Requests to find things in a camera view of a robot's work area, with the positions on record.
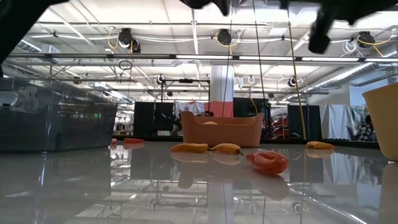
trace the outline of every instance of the pillar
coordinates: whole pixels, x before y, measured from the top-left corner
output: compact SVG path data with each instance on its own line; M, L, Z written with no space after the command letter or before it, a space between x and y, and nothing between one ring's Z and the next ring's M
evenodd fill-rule
M210 108L218 117L233 117L234 69L233 66L211 66L210 75Z

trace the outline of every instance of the glossy white floor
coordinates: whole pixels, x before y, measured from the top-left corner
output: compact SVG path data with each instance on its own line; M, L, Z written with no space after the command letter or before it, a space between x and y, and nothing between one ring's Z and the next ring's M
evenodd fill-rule
M398 164L379 151L243 149L289 158L289 168L270 177L240 156L171 156L173 144L2 155L0 223L398 222Z

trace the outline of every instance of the yellow bin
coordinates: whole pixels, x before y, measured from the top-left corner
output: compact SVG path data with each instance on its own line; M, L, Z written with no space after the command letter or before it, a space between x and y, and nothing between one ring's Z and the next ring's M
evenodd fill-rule
M398 161L398 83L363 93L381 152Z

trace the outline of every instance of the red plastic toy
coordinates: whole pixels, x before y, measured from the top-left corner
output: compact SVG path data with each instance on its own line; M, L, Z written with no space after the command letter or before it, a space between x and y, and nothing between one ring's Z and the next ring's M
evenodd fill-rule
M266 174L280 174L287 169L289 161L274 151L261 151L249 154L246 160L253 169Z

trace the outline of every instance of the yellow cable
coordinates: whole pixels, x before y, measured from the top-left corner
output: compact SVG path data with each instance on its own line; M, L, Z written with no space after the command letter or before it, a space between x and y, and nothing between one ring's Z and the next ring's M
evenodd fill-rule
M218 33L216 33L216 41L217 41L217 43L220 44L220 45L223 46L223 47L229 47L229 54L232 55L232 49L231 49L231 48L232 48L233 46L235 46L235 45L238 43L238 41L236 41L233 45L231 45L231 44L229 44L229 45L224 45L224 44L222 44L222 43L220 43L220 42L218 41L217 37L218 37Z
M380 55L381 57L384 57L384 55L380 52L379 49L377 49L377 47L376 47L375 45L373 45L373 47L376 49L376 51L379 53L379 55Z
M235 77L235 79L236 79L236 82L238 83L238 87L241 89L241 91L243 91L241 85L239 84L238 78ZM247 96L247 97L250 99L251 103L252 103L253 106L254 106L254 109L256 109L256 115L259 114L259 111L257 110L257 106L256 106L256 104L254 103L254 101L252 100L252 98L251 98L249 95L245 94L245 93L243 93L243 94L244 94L245 96Z
M375 45L381 45L381 44L385 44L385 43L389 42L389 41L391 40L393 34L394 34L394 30L391 31L391 35L390 35L390 38L388 38L388 40L383 41L383 42L380 42L380 43L376 43L376 44L367 43L367 42L365 42L365 41L360 40L360 39L359 39L360 35L359 35L356 39L357 39L359 42L361 42L362 44L368 44L368 45L373 45L373 46L375 46Z
M297 81L297 72L296 72L296 63L294 60L294 48L293 48L293 39L292 39L292 26L290 23L290 14L289 14L289 7L287 8L287 18L289 20L289 35L290 35L290 47L292 50L292 61L293 61L293 70L294 70L294 80L296 82L296 92L297 92L297 98L298 98L298 105L300 107L300 118L301 118L301 125L303 128L303 139L304 141L307 140L307 135L305 133L305 125L304 125L304 114L303 114L303 108L301 106L301 99L300 99L300 93L299 93L299 83Z
M116 48L118 47L118 45L119 45L119 34L118 34L118 38L116 39L116 46L113 47L113 46L111 45L111 39L110 39L111 33L112 33L112 29L109 29L108 45L109 45L110 48L116 49Z

